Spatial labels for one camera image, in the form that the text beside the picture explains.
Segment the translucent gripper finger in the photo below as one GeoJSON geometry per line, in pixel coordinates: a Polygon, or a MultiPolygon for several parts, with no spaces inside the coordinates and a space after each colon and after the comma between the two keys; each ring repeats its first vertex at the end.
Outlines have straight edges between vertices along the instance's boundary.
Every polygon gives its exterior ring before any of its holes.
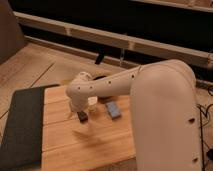
{"type": "Polygon", "coordinates": [[[74,116],[73,110],[70,109],[69,114],[68,114],[68,119],[71,119],[74,116]]]}
{"type": "Polygon", "coordinates": [[[90,116],[90,108],[86,108],[86,109],[85,109],[85,113],[86,113],[87,116],[89,117],[89,116],[90,116]]]}

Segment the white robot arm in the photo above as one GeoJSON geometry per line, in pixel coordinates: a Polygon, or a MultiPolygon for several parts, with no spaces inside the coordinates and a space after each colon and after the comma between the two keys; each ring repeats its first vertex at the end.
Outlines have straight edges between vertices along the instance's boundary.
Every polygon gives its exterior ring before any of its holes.
{"type": "Polygon", "coordinates": [[[129,69],[99,80],[79,74],[67,87],[72,109],[91,96],[130,96],[138,171],[202,171],[196,78],[180,60],[129,69]]]}

